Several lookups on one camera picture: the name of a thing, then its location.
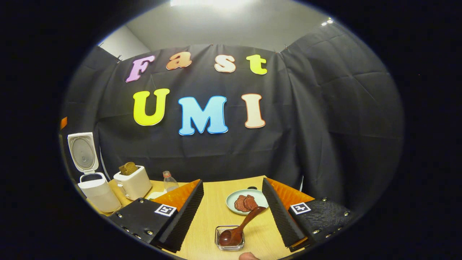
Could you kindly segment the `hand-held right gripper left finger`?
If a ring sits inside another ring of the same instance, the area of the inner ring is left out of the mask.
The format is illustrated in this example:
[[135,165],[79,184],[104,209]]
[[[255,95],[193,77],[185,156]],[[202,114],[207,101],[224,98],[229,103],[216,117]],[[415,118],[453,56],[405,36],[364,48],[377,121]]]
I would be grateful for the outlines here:
[[181,249],[204,195],[198,179],[154,200],[135,199],[108,219],[135,238],[176,253]]

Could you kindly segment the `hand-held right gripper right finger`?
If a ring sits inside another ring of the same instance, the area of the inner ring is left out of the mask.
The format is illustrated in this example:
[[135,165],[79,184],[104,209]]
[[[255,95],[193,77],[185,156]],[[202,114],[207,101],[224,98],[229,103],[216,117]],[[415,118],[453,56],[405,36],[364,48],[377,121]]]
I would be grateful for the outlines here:
[[263,179],[262,192],[284,246],[292,252],[331,239],[353,219],[345,206],[327,197],[315,199],[273,179]]

